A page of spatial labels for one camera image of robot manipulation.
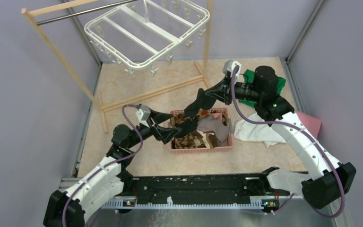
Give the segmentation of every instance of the pink cloth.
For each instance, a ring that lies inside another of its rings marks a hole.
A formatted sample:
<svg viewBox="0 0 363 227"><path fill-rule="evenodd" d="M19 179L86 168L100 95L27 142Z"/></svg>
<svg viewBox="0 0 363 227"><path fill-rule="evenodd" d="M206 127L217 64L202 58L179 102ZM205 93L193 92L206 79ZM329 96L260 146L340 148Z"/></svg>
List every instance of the pink cloth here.
<svg viewBox="0 0 363 227"><path fill-rule="evenodd" d="M306 115L305 113L301 113L299 111L296 112L298 118L300 118L300 121L304 124L308 131L314 136L314 138L317 138L322 121L318 118Z"/></svg>
<svg viewBox="0 0 363 227"><path fill-rule="evenodd" d="M222 121L222 113L213 113L212 115L215 119Z"/></svg>

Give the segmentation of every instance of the white towel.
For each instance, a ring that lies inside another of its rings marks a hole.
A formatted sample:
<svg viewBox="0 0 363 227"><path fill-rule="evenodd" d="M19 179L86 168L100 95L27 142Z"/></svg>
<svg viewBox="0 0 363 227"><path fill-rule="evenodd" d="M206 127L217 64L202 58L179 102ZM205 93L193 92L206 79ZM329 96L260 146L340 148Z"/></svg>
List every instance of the white towel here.
<svg viewBox="0 0 363 227"><path fill-rule="evenodd" d="M256 122L264 121L256 113L249 116L248 119ZM286 143L286 141L267 124L251 124L243 119L236 123L234 127L234 137L242 141L264 142L267 148L277 143Z"/></svg>

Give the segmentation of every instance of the gray cloth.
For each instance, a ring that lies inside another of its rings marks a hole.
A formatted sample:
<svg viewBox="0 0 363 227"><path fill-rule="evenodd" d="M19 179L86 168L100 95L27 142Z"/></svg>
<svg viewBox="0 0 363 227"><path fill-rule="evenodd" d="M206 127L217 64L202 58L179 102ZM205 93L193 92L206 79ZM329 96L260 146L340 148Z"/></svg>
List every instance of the gray cloth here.
<svg viewBox="0 0 363 227"><path fill-rule="evenodd" d="M202 132L213 131L220 143L227 141L229 136L229 127L222 124L222 122L216 119L212 114L200 121L198 121L197 130Z"/></svg>

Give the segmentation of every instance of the green component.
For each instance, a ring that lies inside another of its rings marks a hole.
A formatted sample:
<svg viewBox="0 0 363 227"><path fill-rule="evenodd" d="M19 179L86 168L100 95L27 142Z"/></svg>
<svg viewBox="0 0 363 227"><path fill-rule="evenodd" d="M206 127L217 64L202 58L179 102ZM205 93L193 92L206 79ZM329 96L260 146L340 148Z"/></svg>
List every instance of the green component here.
<svg viewBox="0 0 363 227"><path fill-rule="evenodd" d="M246 70L243 74L244 76L244 82L245 83L250 83L252 84L252 81L254 80L254 72L251 70ZM279 81L277 82L277 94L279 95L280 92L282 91L282 88L285 86L286 84L286 79L285 78L281 78L279 77ZM253 101L245 101L245 100L239 100L239 102L244 103L246 105L255 106L256 102Z"/></svg>

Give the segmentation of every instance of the cloth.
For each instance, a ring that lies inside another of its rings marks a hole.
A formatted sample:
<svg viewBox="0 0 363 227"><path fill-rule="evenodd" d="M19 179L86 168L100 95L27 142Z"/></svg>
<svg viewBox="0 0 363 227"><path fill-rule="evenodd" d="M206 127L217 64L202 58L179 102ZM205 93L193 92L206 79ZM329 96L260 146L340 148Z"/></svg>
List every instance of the cloth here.
<svg viewBox="0 0 363 227"><path fill-rule="evenodd" d="M314 138L317 138L321 120L299 111L296 111L296 113L307 130L314 136ZM256 113L250 115L248 119L257 122L264 121ZM234 137L242 141L264 142L267 148L277 143L286 143L286 141L268 125L251 124L245 120L240 120L236 123L234 128Z"/></svg>
<svg viewBox="0 0 363 227"><path fill-rule="evenodd" d="M183 125L192 126L189 124L190 121L192 122L199 122L207 117L210 117L213 120L218 121L221 125L225 126L227 124L226 116L222 113L216 113L215 111L206 111L200 109L197 115L194 117L184 117L183 114L178 114L174 116L170 120L170 125L172 127L181 127ZM191 130L189 128L190 133L183 135L180 138L175 138L172 141L172 145L176 149L191 149L191 148L215 148L218 146L227 146L224 141L219 141L215 135L213 130L208 131L199 131L199 130Z"/></svg>
<svg viewBox="0 0 363 227"><path fill-rule="evenodd" d="M243 74L243 77L244 77L244 82L245 83L252 84L252 82L254 80L254 72L251 71L251 70L246 70L244 72L244 74ZM279 77L279 81L277 82L277 94L278 95L282 91L282 88L285 86L285 84L286 84L286 79ZM245 101L245 100L241 100L241 99L239 99L239 102L244 103L244 104L249 105L249 106L252 106L252 107L254 107L255 103L256 103L256 102L253 102L253 101Z"/></svg>
<svg viewBox="0 0 363 227"><path fill-rule="evenodd" d="M227 137L229 136L229 127L222 124L214 115L210 115L198 121L197 130L203 132L213 131L221 143L227 140Z"/></svg>
<svg viewBox="0 0 363 227"><path fill-rule="evenodd" d="M214 106L216 98L206 96L204 89L198 89L196 100L184 109L183 117L194 117L200 109L209 110Z"/></svg>
<svg viewBox="0 0 363 227"><path fill-rule="evenodd" d="M264 121L256 113L250 115L248 119L256 122ZM251 124L243 119L238 121L234 127L234 138L248 142L264 142L267 148L277 143L286 143L286 141L267 124Z"/></svg>

